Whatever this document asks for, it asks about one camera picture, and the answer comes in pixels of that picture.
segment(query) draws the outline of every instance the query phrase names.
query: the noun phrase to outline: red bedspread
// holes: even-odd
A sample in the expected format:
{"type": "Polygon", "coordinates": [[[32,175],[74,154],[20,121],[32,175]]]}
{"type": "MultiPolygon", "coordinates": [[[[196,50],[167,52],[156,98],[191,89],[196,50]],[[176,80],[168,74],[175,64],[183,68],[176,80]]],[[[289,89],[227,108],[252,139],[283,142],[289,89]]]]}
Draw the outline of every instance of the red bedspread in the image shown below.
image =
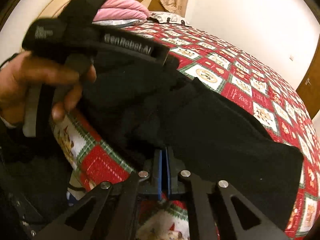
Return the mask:
{"type": "MultiPolygon", "coordinates": [[[[300,187],[285,232],[290,238],[302,239],[320,214],[320,152],[312,121],[292,87],[256,58],[204,31],[153,22],[126,30],[169,46],[180,60],[180,72],[199,78],[208,88],[244,108],[263,124],[274,141],[301,150],[304,163],[300,187]]],[[[69,115],[54,133],[88,190],[104,180],[120,182],[132,171],[79,113],[69,115]]],[[[153,212],[142,216],[137,237],[188,238],[187,213],[182,208],[180,203],[158,203],[153,212]]]]}

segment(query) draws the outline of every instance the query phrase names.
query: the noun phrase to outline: silver screw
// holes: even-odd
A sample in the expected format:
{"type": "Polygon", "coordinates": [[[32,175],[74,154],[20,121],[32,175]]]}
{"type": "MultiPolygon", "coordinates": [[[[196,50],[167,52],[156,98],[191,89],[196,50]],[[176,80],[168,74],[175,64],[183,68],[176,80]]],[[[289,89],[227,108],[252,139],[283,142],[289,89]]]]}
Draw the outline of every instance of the silver screw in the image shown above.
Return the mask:
{"type": "Polygon", "coordinates": [[[220,181],[218,182],[218,185],[219,185],[220,187],[228,187],[228,186],[229,186],[229,183],[228,183],[226,180],[220,180],[220,181]]]}
{"type": "Polygon", "coordinates": [[[100,184],[100,187],[101,187],[102,189],[108,189],[108,188],[111,187],[111,183],[108,182],[108,181],[104,181],[104,182],[102,182],[102,183],[100,184]]]}
{"type": "Polygon", "coordinates": [[[182,177],[189,177],[191,175],[191,172],[188,170],[183,170],[180,172],[182,177]]]}
{"type": "Polygon", "coordinates": [[[147,171],[139,171],[138,175],[139,175],[140,178],[146,178],[146,177],[149,176],[149,172],[147,172],[147,171]]]}

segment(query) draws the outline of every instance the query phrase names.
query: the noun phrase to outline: pink pillow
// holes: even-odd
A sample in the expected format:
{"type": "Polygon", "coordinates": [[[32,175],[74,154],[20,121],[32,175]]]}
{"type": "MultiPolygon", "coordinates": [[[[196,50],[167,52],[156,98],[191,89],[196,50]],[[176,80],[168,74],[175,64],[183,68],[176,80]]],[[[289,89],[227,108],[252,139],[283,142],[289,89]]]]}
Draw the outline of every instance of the pink pillow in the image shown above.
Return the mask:
{"type": "Polygon", "coordinates": [[[150,17],[148,8],[136,0],[107,0],[98,10],[93,21],[102,20],[145,20],[150,17]]]}
{"type": "Polygon", "coordinates": [[[126,19],[138,19],[145,20],[148,16],[138,10],[133,9],[121,9],[121,8],[102,8],[99,9],[93,21],[104,20],[126,20],[126,19]]]}

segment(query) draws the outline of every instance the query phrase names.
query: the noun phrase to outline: wooden door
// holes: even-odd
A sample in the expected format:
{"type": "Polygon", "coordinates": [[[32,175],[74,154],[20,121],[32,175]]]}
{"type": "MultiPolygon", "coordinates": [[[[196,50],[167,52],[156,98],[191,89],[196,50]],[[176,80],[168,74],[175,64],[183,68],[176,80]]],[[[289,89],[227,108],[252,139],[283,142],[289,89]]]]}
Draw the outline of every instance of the wooden door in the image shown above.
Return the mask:
{"type": "Polygon", "coordinates": [[[310,67],[296,91],[311,119],[314,118],[320,109],[320,37],[310,67]]]}

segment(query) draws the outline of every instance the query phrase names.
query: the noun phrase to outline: pillow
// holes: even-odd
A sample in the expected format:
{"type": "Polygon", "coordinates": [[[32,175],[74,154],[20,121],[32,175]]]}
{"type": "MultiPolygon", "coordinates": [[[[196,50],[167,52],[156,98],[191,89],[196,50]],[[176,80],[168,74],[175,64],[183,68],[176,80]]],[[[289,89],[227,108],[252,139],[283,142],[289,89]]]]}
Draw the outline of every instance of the pillow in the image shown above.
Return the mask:
{"type": "Polygon", "coordinates": [[[93,21],[102,20],[146,20],[150,12],[136,0],[107,0],[98,10],[93,21]]]}
{"type": "Polygon", "coordinates": [[[151,11],[150,18],[156,19],[159,23],[172,23],[172,24],[181,24],[183,26],[190,26],[188,21],[181,17],[180,15],[177,15],[175,13],[169,13],[169,12],[155,12],[151,11]]]}
{"type": "Polygon", "coordinates": [[[147,18],[150,17],[148,8],[136,0],[107,0],[101,8],[121,8],[143,12],[147,18]]]}
{"type": "Polygon", "coordinates": [[[140,25],[143,24],[146,20],[139,20],[139,19],[127,19],[127,20],[104,20],[104,21],[97,21],[93,22],[93,24],[101,25],[101,26],[110,26],[113,28],[124,28],[133,25],[140,25]]]}

